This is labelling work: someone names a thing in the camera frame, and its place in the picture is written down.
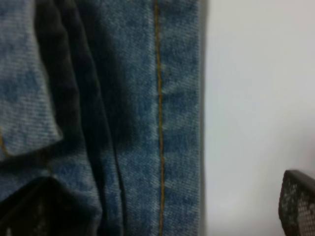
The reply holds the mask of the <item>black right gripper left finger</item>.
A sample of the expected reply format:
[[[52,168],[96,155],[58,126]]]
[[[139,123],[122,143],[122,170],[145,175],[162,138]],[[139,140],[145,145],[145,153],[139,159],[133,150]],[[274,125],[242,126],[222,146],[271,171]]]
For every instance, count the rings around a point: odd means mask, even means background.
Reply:
[[[2,236],[97,236],[97,189],[85,177],[0,180]]]

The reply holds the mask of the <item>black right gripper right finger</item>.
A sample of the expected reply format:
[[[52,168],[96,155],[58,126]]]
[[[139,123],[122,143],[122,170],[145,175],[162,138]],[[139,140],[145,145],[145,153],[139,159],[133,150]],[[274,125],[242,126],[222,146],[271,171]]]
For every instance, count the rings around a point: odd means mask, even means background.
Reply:
[[[315,180],[299,170],[286,170],[278,214],[286,236],[314,236]]]

